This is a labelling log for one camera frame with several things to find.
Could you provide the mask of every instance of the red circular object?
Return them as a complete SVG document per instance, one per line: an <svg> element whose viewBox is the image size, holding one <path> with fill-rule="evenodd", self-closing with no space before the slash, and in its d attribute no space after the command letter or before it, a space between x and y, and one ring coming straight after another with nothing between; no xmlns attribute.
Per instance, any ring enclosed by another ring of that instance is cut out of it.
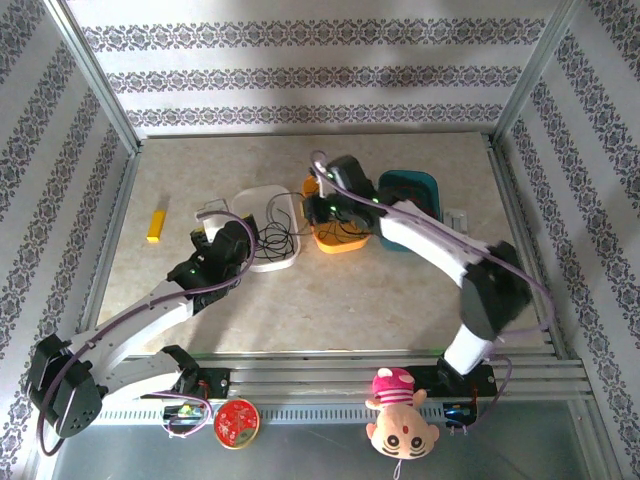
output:
<svg viewBox="0 0 640 480"><path fill-rule="evenodd" d="M213 428L220 443L232 449L249 445L260 427L258 409L243 399L229 400L216 413Z"/></svg>

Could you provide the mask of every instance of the yellow block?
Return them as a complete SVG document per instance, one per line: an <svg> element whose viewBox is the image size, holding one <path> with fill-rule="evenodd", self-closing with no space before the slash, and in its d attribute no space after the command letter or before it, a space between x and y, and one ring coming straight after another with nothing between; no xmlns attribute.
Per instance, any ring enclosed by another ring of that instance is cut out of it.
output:
<svg viewBox="0 0 640 480"><path fill-rule="evenodd" d="M147 241L149 243L158 243L160 241L160 233L162 232L162 226L164 225L164 217L167 212L164 210L156 210L151 217L151 225L149 225L149 232L147 233Z"/></svg>

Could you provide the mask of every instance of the plush doll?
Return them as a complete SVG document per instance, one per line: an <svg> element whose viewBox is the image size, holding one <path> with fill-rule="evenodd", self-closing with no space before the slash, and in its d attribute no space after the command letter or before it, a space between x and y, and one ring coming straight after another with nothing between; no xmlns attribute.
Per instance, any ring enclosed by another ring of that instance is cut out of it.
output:
<svg viewBox="0 0 640 480"><path fill-rule="evenodd" d="M427 398L425 390L413 392L415 380L401 368L381 368L373 379L373 400L367 407L379 410L376 423L367 425L367 436L380 453L398 460L428 454L440 437L435 425L427 425L417 408Z"/></svg>

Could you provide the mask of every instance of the enclosure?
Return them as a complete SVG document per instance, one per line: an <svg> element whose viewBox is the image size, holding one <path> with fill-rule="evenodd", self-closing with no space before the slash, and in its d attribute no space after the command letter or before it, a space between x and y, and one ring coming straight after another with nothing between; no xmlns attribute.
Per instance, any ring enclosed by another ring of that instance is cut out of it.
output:
<svg viewBox="0 0 640 480"><path fill-rule="evenodd" d="M294 265L138 346L231 369L229 396L262 419L250 447L168 438L150 399L105 407L53 458L34 440L36 344L144 297L191 254L207 202L302 191L315 149L374 180L428 173L442 215L513 243L556 306L548 330L500 344L513 377L477 431L449 436L427 401L441 440L400 478L640 478L639 8L0 0L2 478L392 478L366 438L371 379L435 365L459 289L376 238L330 255L301 235ZM534 295L510 327L547 313Z"/></svg>

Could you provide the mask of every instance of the beige floor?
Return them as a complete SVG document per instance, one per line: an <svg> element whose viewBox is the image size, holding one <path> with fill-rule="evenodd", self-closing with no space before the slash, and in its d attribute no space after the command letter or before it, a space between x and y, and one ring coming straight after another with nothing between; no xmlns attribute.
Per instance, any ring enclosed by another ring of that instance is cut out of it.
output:
<svg viewBox="0 0 640 480"><path fill-rule="evenodd" d="M468 212L471 236L511 241L506 216L479 134L238 137L150 140L135 180L100 322L161 281L192 253L194 212L214 198L280 184L300 188L308 156L352 154L375 180L385 170L427 171L438 181L443 208ZM170 198L159 244L146 241L151 214ZM289 269L249 273L230 295L196 318L155 338L140 353L177 343L192 353L302 350L439 349L460 325L458 288L410 253L384 250L377 239L340 255L313 239ZM528 309L513 327L534 325ZM542 344L540 335L514 346Z"/></svg>

